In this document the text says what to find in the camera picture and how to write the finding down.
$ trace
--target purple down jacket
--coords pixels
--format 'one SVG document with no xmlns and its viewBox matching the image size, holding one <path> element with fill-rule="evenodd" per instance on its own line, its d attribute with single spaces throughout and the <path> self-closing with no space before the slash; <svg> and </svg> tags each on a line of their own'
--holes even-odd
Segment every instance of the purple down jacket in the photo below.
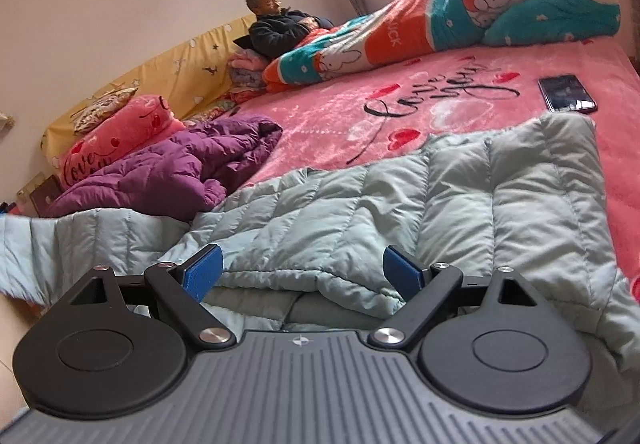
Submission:
<svg viewBox="0 0 640 444">
<path fill-rule="evenodd" d="M 191 221 L 249 179 L 280 140 L 282 128 L 263 116 L 198 123 L 130 153 L 73 185 L 47 215 L 93 208 L 131 208 Z"/>
</svg>

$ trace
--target gray ribbed plate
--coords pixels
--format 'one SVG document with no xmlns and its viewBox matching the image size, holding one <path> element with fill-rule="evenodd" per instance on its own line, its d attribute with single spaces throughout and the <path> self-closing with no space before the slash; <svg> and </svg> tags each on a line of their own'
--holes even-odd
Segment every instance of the gray ribbed plate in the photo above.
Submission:
<svg viewBox="0 0 640 444">
<path fill-rule="evenodd" d="M 408 359 L 356 333 L 248 332 L 200 354 L 168 397 L 138 413 L 78 422 L 30 411 L 1 444 L 595 444 L 573 410 L 497 420 L 440 399 Z"/>
</svg>

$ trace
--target metal screw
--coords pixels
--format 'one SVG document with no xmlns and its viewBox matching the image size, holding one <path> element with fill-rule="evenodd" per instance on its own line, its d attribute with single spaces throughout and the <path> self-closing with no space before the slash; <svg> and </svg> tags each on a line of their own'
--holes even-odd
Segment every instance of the metal screw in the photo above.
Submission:
<svg viewBox="0 0 640 444">
<path fill-rule="evenodd" d="M 373 339 L 383 345 L 397 345 L 404 341 L 404 332 L 392 327 L 383 327 L 373 332 Z"/>
<path fill-rule="evenodd" d="M 200 339 L 205 343 L 226 343 L 231 339 L 231 332 L 219 327 L 204 329 L 200 333 Z"/>
</svg>

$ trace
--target yellow headboard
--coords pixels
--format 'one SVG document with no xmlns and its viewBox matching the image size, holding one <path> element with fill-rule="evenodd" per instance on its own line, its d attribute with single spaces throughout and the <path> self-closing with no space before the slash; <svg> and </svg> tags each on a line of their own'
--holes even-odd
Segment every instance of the yellow headboard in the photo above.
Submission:
<svg viewBox="0 0 640 444">
<path fill-rule="evenodd" d="M 56 167 L 57 158 L 78 139 L 74 135 L 75 117 L 106 92 L 114 88 L 140 87 L 138 94 L 159 94 L 169 103 L 178 119 L 206 110 L 231 88 L 226 60 L 238 49 L 233 41 L 248 34 L 254 15 L 217 27 L 191 38 L 98 89 L 49 125 L 42 136 L 42 150 Z"/>
</svg>

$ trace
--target man's hand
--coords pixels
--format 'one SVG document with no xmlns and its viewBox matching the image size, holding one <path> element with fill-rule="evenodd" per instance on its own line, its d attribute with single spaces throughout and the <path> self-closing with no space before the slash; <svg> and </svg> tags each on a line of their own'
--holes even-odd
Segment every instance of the man's hand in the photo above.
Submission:
<svg viewBox="0 0 640 444">
<path fill-rule="evenodd" d="M 320 27 L 320 25 L 318 24 L 318 21 L 313 17 L 303 18 L 298 23 L 305 26 L 309 30 L 309 33 L 311 31 L 315 31 Z"/>
</svg>

